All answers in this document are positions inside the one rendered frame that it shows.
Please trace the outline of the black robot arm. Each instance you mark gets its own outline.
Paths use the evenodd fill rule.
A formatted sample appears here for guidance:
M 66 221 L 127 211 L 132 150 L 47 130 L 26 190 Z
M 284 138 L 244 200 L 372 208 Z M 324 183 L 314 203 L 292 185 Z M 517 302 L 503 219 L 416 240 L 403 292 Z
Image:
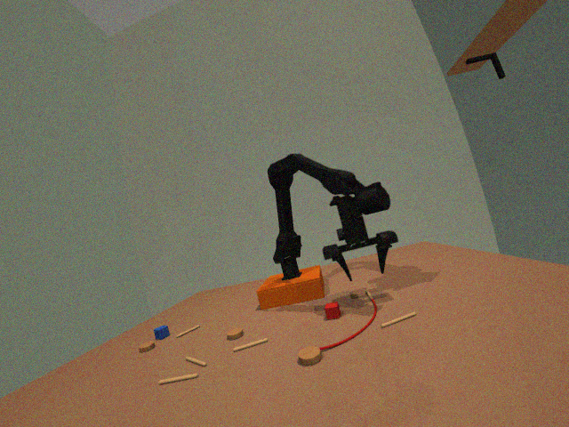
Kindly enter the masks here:
M 296 261 L 296 258 L 301 257 L 301 236 L 297 235 L 293 229 L 290 196 L 293 174 L 299 170 L 321 181 L 323 186 L 334 195 L 344 195 L 333 197 L 330 203 L 330 206 L 338 206 L 341 221 L 390 208 L 389 194 L 380 182 L 365 187 L 353 173 L 328 168 L 302 154 L 291 154 L 272 163 L 268 168 L 268 179 L 276 192 L 279 224 L 273 260 L 275 264 L 281 263 L 284 273 L 282 280 L 298 278 L 302 273 Z M 351 194 L 355 196 L 352 197 Z

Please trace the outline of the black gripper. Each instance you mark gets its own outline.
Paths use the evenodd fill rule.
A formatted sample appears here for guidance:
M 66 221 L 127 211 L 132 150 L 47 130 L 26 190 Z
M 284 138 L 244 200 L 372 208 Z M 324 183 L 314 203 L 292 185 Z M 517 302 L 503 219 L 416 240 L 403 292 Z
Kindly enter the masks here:
M 383 274 L 387 252 L 389 248 L 392 247 L 390 244 L 398 242 L 396 232 L 392 230 L 386 230 L 376 233 L 376 237 L 368 238 L 365 229 L 364 216 L 342 221 L 341 226 L 347 244 L 344 246 L 336 246 L 336 244 L 332 246 L 325 246 L 323 249 L 325 259 L 332 258 L 332 261 L 337 261 L 346 272 L 349 280 L 352 281 L 351 276 L 349 275 L 349 268 L 341 252 L 377 244 L 376 251 L 378 254 L 381 274 Z

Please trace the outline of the brown flat disc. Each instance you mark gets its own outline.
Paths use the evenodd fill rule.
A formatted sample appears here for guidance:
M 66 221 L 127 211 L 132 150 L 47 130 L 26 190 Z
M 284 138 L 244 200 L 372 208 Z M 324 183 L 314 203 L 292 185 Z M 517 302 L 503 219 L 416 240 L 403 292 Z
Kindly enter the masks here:
M 229 340 L 235 340 L 236 338 L 240 338 L 243 334 L 244 333 L 242 328 L 235 328 L 227 332 L 227 337 Z
M 142 345 L 139 346 L 140 352 L 147 352 L 149 350 L 153 350 L 155 347 L 155 342 L 150 341 L 150 342 L 145 342 Z

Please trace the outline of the small blue block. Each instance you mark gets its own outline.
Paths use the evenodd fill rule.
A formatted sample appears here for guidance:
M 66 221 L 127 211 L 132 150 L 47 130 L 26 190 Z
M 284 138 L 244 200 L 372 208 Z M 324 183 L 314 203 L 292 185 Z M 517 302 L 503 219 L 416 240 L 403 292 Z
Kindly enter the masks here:
M 168 326 L 159 326 L 155 328 L 154 333 L 155 333 L 155 338 L 160 340 L 163 340 L 165 337 L 168 337 L 170 335 Z

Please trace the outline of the round wooden button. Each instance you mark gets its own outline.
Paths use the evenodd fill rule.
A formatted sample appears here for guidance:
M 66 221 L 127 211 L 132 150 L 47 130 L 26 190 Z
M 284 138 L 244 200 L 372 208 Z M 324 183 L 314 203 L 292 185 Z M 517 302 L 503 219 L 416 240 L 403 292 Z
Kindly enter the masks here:
M 311 366 L 320 362 L 323 356 L 320 348 L 311 346 L 300 350 L 298 353 L 298 358 L 303 366 Z

